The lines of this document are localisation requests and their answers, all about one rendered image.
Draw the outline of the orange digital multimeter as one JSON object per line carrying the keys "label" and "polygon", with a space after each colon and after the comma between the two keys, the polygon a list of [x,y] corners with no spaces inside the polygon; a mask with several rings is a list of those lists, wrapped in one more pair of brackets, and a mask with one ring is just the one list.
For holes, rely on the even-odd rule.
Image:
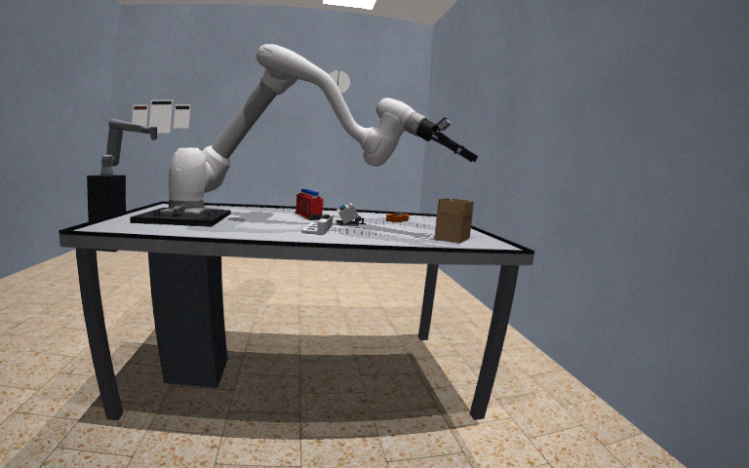
{"label": "orange digital multimeter", "polygon": [[386,221],[402,222],[409,220],[408,214],[387,214]]}

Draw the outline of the small open brown cardboard box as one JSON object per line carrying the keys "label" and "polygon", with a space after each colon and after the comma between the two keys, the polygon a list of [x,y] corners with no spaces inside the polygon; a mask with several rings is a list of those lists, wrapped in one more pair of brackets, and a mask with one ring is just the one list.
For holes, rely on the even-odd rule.
{"label": "small open brown cardboard box", "polygon": [[467,200],[439,199],[434,239],[455,243],[469,239],[473,205]]}

